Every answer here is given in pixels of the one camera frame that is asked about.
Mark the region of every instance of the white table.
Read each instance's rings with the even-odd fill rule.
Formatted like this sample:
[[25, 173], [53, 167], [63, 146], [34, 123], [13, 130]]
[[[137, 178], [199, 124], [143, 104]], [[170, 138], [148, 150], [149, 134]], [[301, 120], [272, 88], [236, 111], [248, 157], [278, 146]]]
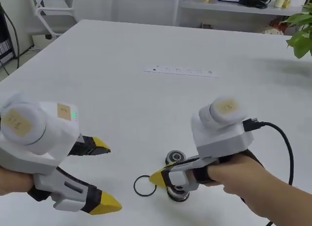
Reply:
[[[51, 200], [27, 194], [0, 198], [6, 226], [264, 226], [222, 187], [200, 187], [172, 202], [164, 190], [149, 198], [133, 181], [164, 165], [167, 152], [196, 154], [190, 118], [220, 95], [246, 104], [250, 117], [273, 122], [288, 135], [296, 186], [312, 192], [311, 56], [296, 60], [288, 37], [83, 20], [0, 83], [0, 102], [18, 91], [38, 100], [77, 104], [81, 132], [107, 142], [111, 154], [68, 157], [61, 167], [114, 195], [117, 213], [89, 216], [56, 211]], [[145, 73], [153, 65], [213, 70], [220, 78]], [[289, 158], [281, 136], [254, 132], [251, 150], [287, 181]]]

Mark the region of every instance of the o-ring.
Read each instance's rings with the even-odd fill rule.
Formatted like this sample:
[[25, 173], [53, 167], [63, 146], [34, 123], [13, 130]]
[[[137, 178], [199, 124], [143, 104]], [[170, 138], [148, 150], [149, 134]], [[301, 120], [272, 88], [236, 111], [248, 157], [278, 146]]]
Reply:
[[155, 185], [155, 189], [153, 190], [153, 192], [151, 192], [151, 193], [149, 193], [149, 194], [141, 194], [141, 193], [139, 193], [139, 192], [137, 191], [137, 189], [136, 189], [136, 183], [137, 183], [137, 181], [138, 181], [139, 179], [141, 179], [141, 178], [143, 178], [143, 177], [149, 178], [150, 176], [149, 176], [149, 175], [142, 175], [142, 176], [139, 176], [139, 177], [135, 180], [135, 182], [134, 182], [134, 184], [133, 184], [133, 189], [135, 190], [135, 192], [136, 192], [137, 195], [139, 195], [139, 196], [141, 196], [141, 197], [149, 197], [149, 196], [151, 196], [152, 194], [155, 193], [155, 191], [156, 191], [156, 189], [157, 189], [157, 185]]

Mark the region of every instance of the white shelf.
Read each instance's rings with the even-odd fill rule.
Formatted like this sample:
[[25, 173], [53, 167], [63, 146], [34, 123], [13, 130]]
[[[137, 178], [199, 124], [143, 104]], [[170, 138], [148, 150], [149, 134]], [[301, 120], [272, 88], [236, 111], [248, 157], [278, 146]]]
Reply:
[[291, 16], [295, 13], [302, 12], [302, 7], [289, 7], [287, 9], [275, 8], [273, 5], [268, 6], [266, 9], [249, 8], [235, 2], [225, 2], [218, 0], [210, 0], [209, 3], [203, 1], [181, 1], [180, 6], [188, 9], [203, 9], [215, 11], [227, 11], [236, 13], [254, 13], [254, 14], [267, 14], [279, 16]]

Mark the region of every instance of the power strip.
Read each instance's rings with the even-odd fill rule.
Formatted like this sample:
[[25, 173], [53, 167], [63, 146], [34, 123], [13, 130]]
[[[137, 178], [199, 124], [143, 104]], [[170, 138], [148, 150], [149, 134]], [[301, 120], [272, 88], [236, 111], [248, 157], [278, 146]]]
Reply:
[[178, 74], [178, 75], [189, 75], [189, 76], [208, 76], [208, 77], [219, 77], [216, 73], [207, 70], [195, 70], [189, 68], [173, 68], [168, 66], [154, 66], [145, 72], [159, 73], [159, 74]]

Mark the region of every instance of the floor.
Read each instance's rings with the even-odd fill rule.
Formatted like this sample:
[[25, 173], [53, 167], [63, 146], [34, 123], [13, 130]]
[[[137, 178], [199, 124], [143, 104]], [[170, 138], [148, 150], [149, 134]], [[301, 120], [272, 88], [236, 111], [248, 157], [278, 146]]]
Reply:
[[[20, 66], [22, 66], [24, 63], [26, 63], [27, 61], [29, 61], [32, 57], [34, 57], [37, 54], [36, 51], [28, 51], [25, 54], [23, 54], [20, 57], [19, 60], [19, 64]], [[10, 61], [5, 68], [7, 69], [8, 73], [11, 74], [12, 72], [14, 72], [16, 70], [17, 67], [17, 60], [14, 59], [12, 61]], [[8, 77], [8, 75], [6, 74], [5, 70], [3, 68], [0, 67], [0, 81], [4, 80], [6, 77]]]

